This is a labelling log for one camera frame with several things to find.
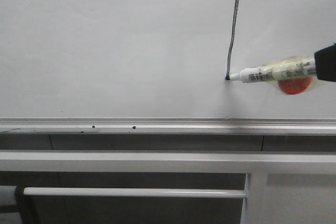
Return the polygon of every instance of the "horizontal bar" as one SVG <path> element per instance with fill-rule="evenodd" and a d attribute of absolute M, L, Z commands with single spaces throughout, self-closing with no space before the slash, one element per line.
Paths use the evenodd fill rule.
<path fill-rule="evenodd" d="M 152 189 L 152 188 L 49 188 L 26 187 L 24 195 L 96 197 L 246 198 L 244 190 Z"/>
<path fill-rule="evenodd" d="M 336 119 L 0 119 L 0 133 L 335 135 Z"/>
<path fill-rule="evenodd" d="M 336 174 L 336 155 L 1 151 L 0 171 Z"/>

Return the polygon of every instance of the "orange object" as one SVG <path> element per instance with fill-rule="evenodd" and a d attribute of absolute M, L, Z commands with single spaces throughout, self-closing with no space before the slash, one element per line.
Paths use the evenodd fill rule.
<path fill-rule="evenodd" d="M 280 80 L 278 85 L 282 92 L 286 94 L 299 94 L 304 92 L 311 82 L 313 81 L 312 77 L 289 79 L 289 80 Z"/>

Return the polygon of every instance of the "marker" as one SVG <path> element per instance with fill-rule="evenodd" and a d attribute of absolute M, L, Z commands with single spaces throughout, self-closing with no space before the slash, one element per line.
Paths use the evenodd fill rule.
<path fill-rule="evenodd" d="M 230 74 L 231 81 L 245 83 L 280 81 L 317 76 L 319 80 L 336 82 L 336 44 L 317 51 L 314 58 L 294 56 L 260 67 L 246 68 Z"/>

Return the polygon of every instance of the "barcode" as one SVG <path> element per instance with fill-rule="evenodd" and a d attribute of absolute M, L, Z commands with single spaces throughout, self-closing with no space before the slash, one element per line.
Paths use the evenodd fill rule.
<path fill-rule="evenodd" d="M 294 71 L 283 71 L 282 76 L 283 77 L 294 77 L 294 76 L 304 76 L 302 70 L 294 70 Z"/>
<path fill-rule="evenodd" d="M 307 69 L 307 73 L 308 74 L 315 74 L 316 73 L 316 68 Z"/>
<path fill-rule="evenodd" d="M 250 79 L 250 81 L 268 81 L 268 80 L 272 80 L 273 76 L 272 73 L 267 73 L 267 74 L 263 74 L 263 73 L 252 73 L 248 75 L 248 78 Z"/>

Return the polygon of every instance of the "gray panel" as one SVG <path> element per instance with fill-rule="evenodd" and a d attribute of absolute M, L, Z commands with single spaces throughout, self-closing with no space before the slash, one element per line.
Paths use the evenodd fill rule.
<path fill-rule="evenodd" d="M 244 190 L 245 174 L 60 173 L 64 187 Z"/>
<path fill-rule="evenodd" d="M 56 173 L 0 172 L 0 185 L 59 187 Z"/>
<path fill-rule="evenodd" d="M 336 152 L 335 136 L 265 136 L 263 151 Z"/>
<path fill-rule="evenodd" d="M 70 224 L 240 223 L 241 199 L 67 197 Z"/>
<path fill-rule="evenodd" d="M 15 186 L 0 186 L 0 206 L 16 205 L 14 197 L 15 188 Z"/>
<path fill-rule="evenodd" d="M 51 135 L 55 150 L 261 151 L 262 136 Z"/>
<path fill-rule="evenodd" d="M 8 214 L 0 214 L 1 224 L 22 224 L 20 214 L 11 212 Z"/>
<path fill-rule="evenodd" d="M 51 150 L 48 135 L 0 134 L 0 149 L 4 150 Z"/>
<path fill-rule="evenodd" d="M 335 224 L 335 188 L 335 175 L 269 175 L 260 223 Z"/>
<path fill-rule="evenodd" d="M 33 201 L 41 224 L 68 224 L 63 197 L 34 196 Z"/>

